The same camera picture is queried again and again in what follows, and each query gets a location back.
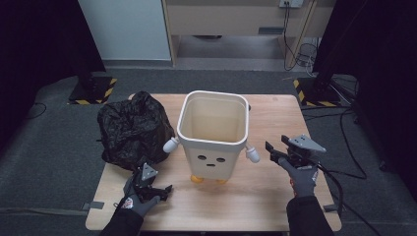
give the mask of crumpled black bag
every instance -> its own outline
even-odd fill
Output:
[[[104,151],[101,158],[127,170],[165,160],[165,143],[175,137],[162,104],[146,91],[132,100],[105,104],[97,122]]]

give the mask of wall socket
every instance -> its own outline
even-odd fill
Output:
[[[303,6],[304,0],[279,0],[279,7],[285,8],[285,2],[289,3],[290,8],[301,8]]]

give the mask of white bucket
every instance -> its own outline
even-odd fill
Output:
[[[184,101],[177,132],[191,172],[227,180],[248,139],[249,103],[233,93],[196,90]]]

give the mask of black curtain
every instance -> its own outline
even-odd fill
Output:
[[[417,201],[417,5],[413,0],[338,0],[314,71],[352,75],[359,122]]]
[[[0,0],[0,149],[40,88],[95,71],[105,69],[77,0]]]

